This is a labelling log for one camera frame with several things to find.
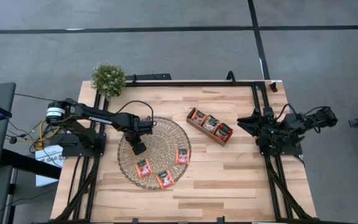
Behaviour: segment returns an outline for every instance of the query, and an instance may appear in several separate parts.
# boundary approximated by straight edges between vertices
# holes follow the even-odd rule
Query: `wooden box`
[[[201,125],[198,125],[198,124],[194,123],[193,120],[191,120],[191,116],[194,114],[194,111],[196,111],[196,108],[193,108],[190,111],[190,113],[187,115],[187,118],[186,118],[187,123],[189,123],[190,125],[192,125],[196,129],[198,129],[199,131],[201,131],[202,133],[207,135],[213,141],[216,141],[217,143],[219,143],[221,146],[224,146],[229,141],[230,136],[228,137],[226,142],[224,142],[221,138],[219,138],[219,137],[215,136],[214,134],[210,133],[209,131],[205,130],[205,128],[203,128]]]

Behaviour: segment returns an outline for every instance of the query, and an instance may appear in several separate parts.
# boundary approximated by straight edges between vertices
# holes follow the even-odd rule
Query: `yellow cable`
[[[40,139],[36,140],[36,141],[21,141],[18,140],[17,142],[21,142],[21,143],[35,143],[35,150],[43,150],[44,149],[44,139],[42,138],[42,126],[44,125],[45,119],[43,119],[40,123]],[[46,136],[45,139],[50,139],[52,137],[54,137],[60,130],[60,127],[57,128],[52,134],[50,134],[49,136]]]

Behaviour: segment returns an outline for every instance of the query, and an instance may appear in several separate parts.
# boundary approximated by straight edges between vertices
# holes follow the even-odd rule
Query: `wooden table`
[[[276,116],[287,103],[283,84],[277,83],[277,89],[276,93],[267,90]],[[83,82],[78,101],[93,106],[95,94],[91,83]],[[131,222],[132,218],[140,222],[215,222],[221,216],[227,222],[275,221],[264,158],[255,139],[236,122],[237,118],[250,116],[255,108],[250,87],[126,87],[120,97],[110,100],[109,111],[117,111],[131,100],[149,103],[155,116],[172,119],[186,131],[191,142],[191,162],[174,186],[165,190],[140,189],[124,177],[118,166],[117,148],[122,133],[107,126],[108,143],[99,166],[91,222]],[[263,106],[260,93],[259,100]],[[193,107],[212,114],[234,130],[225,147],[186,123],[186,115]],[[150,113],[148,107],[137,103],[124,111],[140,117]],[[289,191],[307,213],[315,216],[303,164],[293,156],[282,156],[282,160]],[[74,157],[64,162],[51,218],[66,207],[75,162]],[[81,163],[75,183],[80,178]],[[285,217],[282,195],[277,192]],[[87,198],[83,197],[80,218],[84,217]]]

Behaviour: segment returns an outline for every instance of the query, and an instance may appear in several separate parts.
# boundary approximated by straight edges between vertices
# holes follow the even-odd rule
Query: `table leg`
[[[33,172],[44,177],[59,179],[61,168],[41,162],[19,153],[2,150],[0,166],[13,166],[16,169]]]

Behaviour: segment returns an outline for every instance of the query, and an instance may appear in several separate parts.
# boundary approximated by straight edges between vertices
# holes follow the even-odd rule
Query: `gray floor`
[[[256,0],[260,26],[358,25],[358,1]],[[148,26],[249,26],[247,1],[0,0],[0,29]],[[298,111],[331,106],[340,122],[303,142],[318,216],[358,222],[358,30],[262,32],[271,79],[283,80]],[[0,83],[18,93],[77,98],[99,62],[128,74],[171,73],[173,79],[261,79],[252,31],[122,34],[0,34]],[[15,97],[13,122],[29,129],[47,102]],[[6,147],[27,154],[26,145]],[[15,223],[44,222],[53,195],[17,208]]]

